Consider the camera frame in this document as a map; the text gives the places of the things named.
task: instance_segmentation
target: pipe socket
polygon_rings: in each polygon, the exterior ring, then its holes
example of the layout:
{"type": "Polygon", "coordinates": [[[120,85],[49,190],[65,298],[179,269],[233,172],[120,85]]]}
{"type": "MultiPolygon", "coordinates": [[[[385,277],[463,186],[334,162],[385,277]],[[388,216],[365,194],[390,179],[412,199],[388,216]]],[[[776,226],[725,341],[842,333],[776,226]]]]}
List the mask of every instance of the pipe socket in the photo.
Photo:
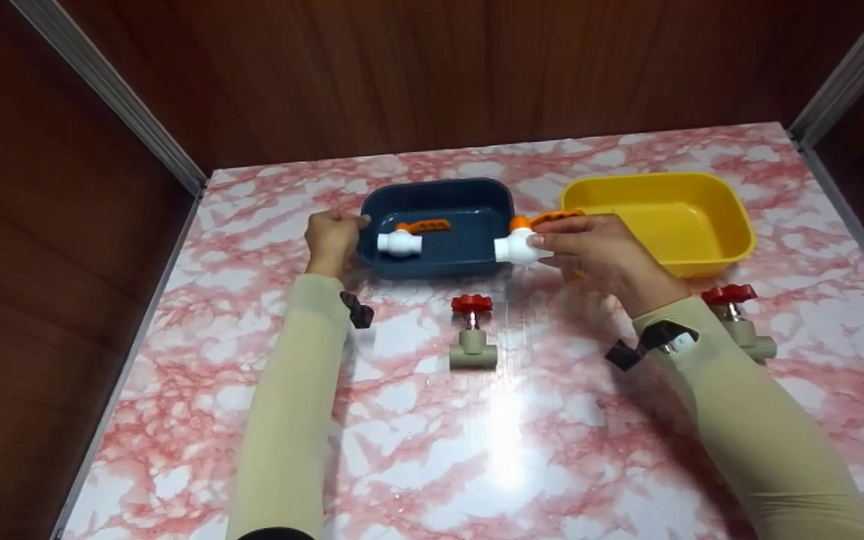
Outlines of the pipe socket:
{"type": "Polygon", "coordinates": [[[739,319],[737,321],[722,321],[726,332],[729,332],[736,345],[745,351],[749,358],[756,362],[766,359],[774,359],[779,352],[779,346],[775,339],[767,335],[755,334],[755,325],[752,321],[739,319]]]}
{"type": "Polygon", "coordinates": [[[392,257],[408,257],[421,255],[422,237],[412,235],[405,229],[394,232],[381,232],[375,240],[375,249],[392,257]]]}
{"type": "Polygon", "coordinates": [[[542,257],[551,257],[549,250],[538,250],[528,244],[528,237],[535,235],[527,226],[513,229],[505,238],[495,238],[495,260],[498,263],[530,264],[542,257]]]}
{"type": "Polygon", "coordinates": [[[464,329],[459,332],[459,343],[448,348],[450,369],[474,368],[495,369],[498,365],[498,348],[487,345],[486,332],[481,329],[464,329]]]}

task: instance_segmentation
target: marble tabletop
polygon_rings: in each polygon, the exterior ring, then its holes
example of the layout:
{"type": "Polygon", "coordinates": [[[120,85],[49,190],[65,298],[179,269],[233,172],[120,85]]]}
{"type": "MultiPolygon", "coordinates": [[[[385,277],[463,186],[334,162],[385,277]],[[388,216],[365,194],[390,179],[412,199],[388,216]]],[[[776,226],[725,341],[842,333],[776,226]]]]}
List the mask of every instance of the marble tabletop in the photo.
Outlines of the marble tabletop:
{"type": "MultiPolygon", "coordinates": [[[[491,177],[519,213],[586,175],[707,171],[733,185],[774,377],[822,424],[864,493],[864,256],[775,123],[217,171],[130,366],[66,539],[220,538],[251,399],[305,265],[309,213],[382,185],[491,177]]],[[[543,267],[490,279],[375,280],[332,410],[326,537],[745,538],[751,527],[654,366],[603,359],[631,336],[611,298],[543,267]],[[489,294],[494,372],[450,372],[449,298],[489,294]]]]}

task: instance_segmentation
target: black clip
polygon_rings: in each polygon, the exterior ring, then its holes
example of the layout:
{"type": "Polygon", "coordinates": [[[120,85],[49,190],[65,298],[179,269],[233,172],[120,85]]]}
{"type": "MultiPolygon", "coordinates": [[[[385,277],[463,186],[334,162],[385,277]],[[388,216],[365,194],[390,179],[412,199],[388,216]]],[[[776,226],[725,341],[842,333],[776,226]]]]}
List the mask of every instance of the black clip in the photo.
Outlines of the black clip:
{"type": "Polygon", "coordinates": [[[699,332],[692,328],[683,327],[672,321],[657,321],[648,325],[642,331],[642,338],[634,349],[626,345],[625,341],[619,339],[613,348],[606,352],[606,359],[622,371],[629,371],[637,365],[639,360],[644,359],[652,349],[658,349],[662,345],[671,343],[673,339],[682,334],[692,337],[693,341],[699,341],[699,332]]]}
{"type": "Polygon", "coordinates": [[[349,308],[349,320],[352,321],[353,327],[357,329],[371,327],[371,320],[375,316],[373,308],[361,304],[359,298],[350,292],[340,292],[339,298],[342,299],[342,303],[346,305],[346,308],[349,308]]]}

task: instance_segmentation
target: white ball valve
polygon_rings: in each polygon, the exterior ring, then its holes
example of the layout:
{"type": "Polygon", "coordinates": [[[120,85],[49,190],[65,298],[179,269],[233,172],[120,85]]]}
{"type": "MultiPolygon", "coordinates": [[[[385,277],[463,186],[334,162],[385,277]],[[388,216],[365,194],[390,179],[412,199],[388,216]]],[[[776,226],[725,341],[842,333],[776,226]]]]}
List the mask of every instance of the white ball valve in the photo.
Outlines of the white ball valve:
{"type": "Polygon", "coordinates": [[[408,257],[422,253],[422,237],[414,236],[405,229],[381,232],[375,240],[375,248],[392,257],[408,257]]]}
{"type": "Polygon", "coordinates": [[[452,225],[445,219],[426,219],[415,223],[399,223],[393,232],[380,232],[375,239],[375,249],[392,257],[421,255],[422,237],[419,233],[431,230],[450,230],[452,225]]]}
{"type": "Polygon", "coordinates": [[[575,215],[583,215],[582,211],[556,211],[545,212],[535,216],[531,220],[524,215],[517,215],[511,219],[508,228],[511,232],[505,238],[495,238],[495,261],[497,263],[531,264],[542,259],[552,257],[549,250],[539,250],[529,245],[529,236],[535,235],[532,226],[539,225],[545,221],[555,219],[571,218],[575,215]]]}

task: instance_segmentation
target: beige sleeve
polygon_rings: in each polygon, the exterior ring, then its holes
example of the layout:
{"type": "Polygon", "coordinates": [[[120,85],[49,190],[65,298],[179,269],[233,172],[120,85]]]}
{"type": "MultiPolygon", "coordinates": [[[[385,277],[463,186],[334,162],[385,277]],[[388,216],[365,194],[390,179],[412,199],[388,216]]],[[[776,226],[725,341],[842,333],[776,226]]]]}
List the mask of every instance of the beige sleeve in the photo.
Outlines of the beige sleeve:
{"type": "Polygon", "coordinates": [[[326,438],[349,331],[342,283],[303,274],[255,386],[239,454],[227,538],[291,527],[319,538],[326,438]]]}
{"type": "Polygon", "coordinates": [[[685,352],[649,358],[670,377],[759,537],[864,539],[860,492],[812,417],[734,344],[699,298],[638,317],[635,332],[659,320],[699,334],[685,352]]]}

